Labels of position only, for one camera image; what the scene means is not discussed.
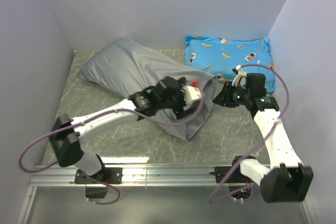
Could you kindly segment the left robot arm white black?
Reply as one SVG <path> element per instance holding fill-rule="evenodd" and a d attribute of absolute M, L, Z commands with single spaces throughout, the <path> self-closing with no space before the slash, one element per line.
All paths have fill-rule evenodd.
<path fill-rule="evenodd" d="M 194 120 L 203 105 L 204 94 L 197 83 L 165 77 L 157 85 L 136 92 L 107 109 L 76 118 L 66 114 L 57 117 L 49 141 L 59 166 L 75 166 L 93 183 L 100 183 L 106 176 L 104 163 L 99 155 L 81 148 L 84 141 L 122 124 L 141 119 L 153 121 L 154 116 L 165 109 L 175 113 L 177 122 L 164 122 L 164 125 L 179 126 Z"/>

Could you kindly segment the grey pillowcase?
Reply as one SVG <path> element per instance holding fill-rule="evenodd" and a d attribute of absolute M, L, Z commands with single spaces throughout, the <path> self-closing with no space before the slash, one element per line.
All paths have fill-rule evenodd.
<path fill-rule="evenodd" d="M 221 85 L 214 75 L 178 63 L 128 38 L 120 38 L 103 48 L 76 74 L 77 78 L 98 84 L 123 98 L 167 76 L 197 81 L 205 94 L 205 104 L 196 119 L 179 126 L 162 126 L 167 133 L 190 140 L 206 122 L 213 107 L 212 100 L 220 93 Z"/>

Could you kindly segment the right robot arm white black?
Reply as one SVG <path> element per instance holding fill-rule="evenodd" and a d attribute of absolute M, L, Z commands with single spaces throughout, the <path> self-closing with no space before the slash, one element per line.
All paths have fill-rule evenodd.
<path fill-rule="evenodd" d="M 219 181 L 210 202 L 217 201 L 215 194 L 231 176 L 237 182 L 248 178 L 258 185 L 265 202 L 304 201 L 313 179 L 313 170 L 303 164 L 289 141 L 281 120 L 285 110 L 280 110 L 275 98 L 266 95 L 264 74 L 242 70 L 234 73 L 233 82 L 226 83 L 221 92 L 222 105 L 243 105 L 250 111 L 264 138 L 253 151 L 265 146 L 270 166 L 262 165 L 251 153 L 239 157 Z"/>

